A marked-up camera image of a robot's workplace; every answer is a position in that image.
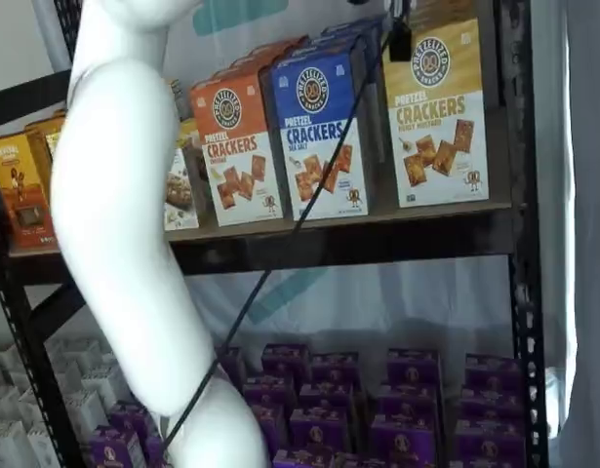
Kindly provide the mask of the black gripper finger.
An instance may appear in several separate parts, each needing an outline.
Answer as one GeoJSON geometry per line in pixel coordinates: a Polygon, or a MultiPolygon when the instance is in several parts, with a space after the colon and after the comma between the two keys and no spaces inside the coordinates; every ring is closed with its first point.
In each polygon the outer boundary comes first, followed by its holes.
{"type": "Polygon", "coordinates": [[[409,25],[411,12],[410,0],[394,0],[387,2],[384,28],[387,32],[391,62],[409,62],[412,57],[412,28],[409,25]]]}

